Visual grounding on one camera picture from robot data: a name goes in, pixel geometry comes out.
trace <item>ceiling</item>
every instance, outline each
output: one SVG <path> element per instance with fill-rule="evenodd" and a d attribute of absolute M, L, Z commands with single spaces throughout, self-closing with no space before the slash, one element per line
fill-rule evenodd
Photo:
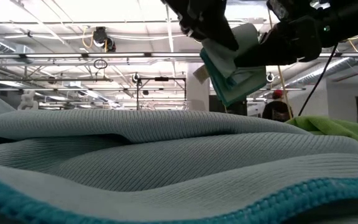
<path fill-rule="evenodd" d="M 93 45 L 90 38 L 81 38 L 83 34 L 89 35 L 96 26 L 105 26 L 109 35 L 115 35 L 117 52 L 199 52 L 201 44 L 182 35 L 177 22 L 177 15 L 167 9 L 161 0 L 22 0 L 23 8 L 12 3 L 15 0 L 0 0 L 0 41 L 7 44 L 21 44 L 28 46 L 35 53 L 85 53 L 103 52 L 103 49 Z M 228 1 L 225 13 L 231 27 L 245 22 L 251 22 L 261 32 L 270 29 L 269 14 L 265 1 Z M 272 14 L 272 22 L 278 19 Z M 339 45 L 339 51 L 353 51 L 349 43 Z M 32 78 L 47 78 L 50 76 L 62 78 L 89 78 L 90 72 L 98 72 L 99 78 L 103 75 L 109 77 L 112 82 L 82 82 L 83 88 L 129 88 L 133 87 L 132 76 L 138 73 L 141 77 L 186 77 L 187 64 L 191 61 L 155 61 L 147 58 L 132 60 L 126 65 L 126 58 L 109 59 L 114 64 L 104 70 L 98 71 L 93 67 L 93 61 L 74 60 L 78 64 L 86 66 L 28 66 L 27 75 Z M 292 80 L 303 71 L 317 66 L 324 61 L 310 63 L 296 63 L 281 67 L 285 80 Z M 7 61 L 0 60 L 0 66 L 12 72 L 24 75 L 23 66 L 8 66 Z M 268 66 L 268 72 L 278 75 L 276 66 Z M 57 88 L 63 83 L 50 85 L 48 83 L 36 83 L 45 88 Z M 154 91 L 143 98 L 179 98 L 184 91 L 179 86 L 184 83 L 149 81 L 149 88 L 177 88 L 175 91 Z M 262 91 L 258 91 L 251 97 L 258 97 Z M 101 95 L 107 99 L 122 99 L 135 102 L 130 93 L 119 91 L 104 91 Z M 70 99 L 78 97 L 75 93 L 67 95 Z"/>

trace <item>folded cloth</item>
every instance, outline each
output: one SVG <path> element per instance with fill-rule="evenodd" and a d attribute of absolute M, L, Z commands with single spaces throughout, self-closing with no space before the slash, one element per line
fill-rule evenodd
<path fill-rule="evenodd" d="M 281 223 L 358 201 L 357 141 L 265 119 L 7 111 L 0 138 L 0 223 Z"/>
<path fill-rule="evenodd" d="M 239 44 L 232 51 L 211 39 L 202 41 L 200 56 L 208 70 L 217 96 L 229 106 L 246 95 L 266 85 L 266 67 L 236 67 L 234 59 L 258 45 L 258 34 L 253 24 L 243 24 L 232 29 Z"/>
<path fill-rule="evenodd" d="M 358 141 L 358 124 L 349 121 L 324 116 L 300 116 L 287 121 L 287 124 L 317 135 L 346 136 Z"/>
<path fill-rule="evenodd" d="M 225 106 L 230 106 L 232 103 L 240 100 L 243 101 L 247 95 L 266 85 L 265 68 L 258 68 L 257 70 L 252 70 L 251 68 L 250 71 L 245 73 L 241 72 L 243 70 L 236 71 L 235 74 L 238 75 L 238 73 L 240 73 L 244 81 L 236 86 L 229 87 L 227 82 L 230 81 L 223 78 L 219 70 L 214 66 L 212 61 L 210 61 L 204 49 L 201 50 L 200 57 L 205 63 L 216 95 Z"/>

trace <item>metal frame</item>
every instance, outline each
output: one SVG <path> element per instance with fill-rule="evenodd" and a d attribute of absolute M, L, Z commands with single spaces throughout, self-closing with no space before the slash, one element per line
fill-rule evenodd
<path fill-rule="evenodd" d="M 319 58 L 329 58 L 330 53 L 321 53 Z M 334 58 L 358 58 L 358 52 L 338 52 Z M 119 53 L 65 53 L 65 54 L 0 54 L 0 59 L 38 58 L 200 58 L 200 53 L 190 52 L 119 52 Z"/>
<path fill-rule="evenodd" d="M 140 86 L 140 82 L 142 82 L 142 80 L 146 80 L 146 82 Z M 187 99 L 187 92 L 186 92 L 186 78 L 170 78 L 170 77 L 155 77 L 155 78 L 141 78 L 139 77 L 137 79 L 137 83 L 136 83 L 136 110 L 140 110 L 139 107 L 139 91 L 140 90 L 148 90 L 147 88 L 144 88 L 144 86 L 150 81 L 150 80 L 154 80 L 154 81 L 161 81 L 161 82 L 168 82 L 169 80 L 173 80 L 175 82 L 177 82 L 177 80 L 183 80 L 185 82 L 185 87 L 174 87 L 174 88 L 160 88 L 158 90 L 183 90 L 185 92 L 185 98 L 184 100 Z"/>

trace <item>overhead rail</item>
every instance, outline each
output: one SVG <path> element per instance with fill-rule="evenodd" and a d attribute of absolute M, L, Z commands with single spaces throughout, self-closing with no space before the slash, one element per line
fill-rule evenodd
<path fill-rule="evenodd" d="M 321 53 L 319 58 L 329 58 L 329 53 Z M 199 58 L 200 53 L 182 52 L 117 52 L 117 53 L 83 53 L 83 54 L 0 54 L 0 59 L 17 58 Z M 334 54 L 334 58 L 358 58 L 358 52 Z"/>

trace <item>ceiling beam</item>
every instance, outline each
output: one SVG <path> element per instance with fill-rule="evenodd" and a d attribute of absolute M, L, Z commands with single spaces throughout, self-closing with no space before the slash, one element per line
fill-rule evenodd
<path fill-rule="evenodd" d="M 263 24 L 263 18 L 249 18 L 249 19 L 238 19 L 238 20 L 229 20 L 230 25 L 243 24 L 245 22 L 250 22 L 253 24 Z M 62 21 L 65 26 L 110 26 L 114 24 L 166 24 L 165 20 L 161 21 L 84 21 L 84 22 L 71 22 L 71 21 Z M 44 22 L 47 26 L 60 26 L 61 22 Z M 0 22 L 0 26 L 39 26 L 37 22 Z"/>

